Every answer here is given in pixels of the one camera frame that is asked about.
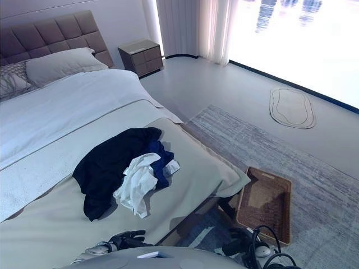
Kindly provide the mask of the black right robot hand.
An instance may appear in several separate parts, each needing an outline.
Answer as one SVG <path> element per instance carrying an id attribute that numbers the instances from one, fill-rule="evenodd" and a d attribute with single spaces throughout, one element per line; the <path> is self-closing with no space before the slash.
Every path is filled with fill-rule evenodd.
<path id="1" fill-rule="evenodd" d="M 222 246 L 226 256 L 233 256 L 238 253 L 246 253 L 252 242 L 252 232 L 244 228 L 230 228 L 232 241 Z"/>

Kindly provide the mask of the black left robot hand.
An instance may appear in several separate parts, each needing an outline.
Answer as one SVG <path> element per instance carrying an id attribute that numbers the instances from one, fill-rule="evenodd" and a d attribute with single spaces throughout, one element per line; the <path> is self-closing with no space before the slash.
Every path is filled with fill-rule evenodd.
<path id="1" fill-rule="evenodd" d="M 145 230 L 126 231 L 114 235 L 110 238 L 109 243 L 116 246 L 117 250 L 137 248 L 137 247 L 152 247 L 152 244 L 145 243 Z"/>

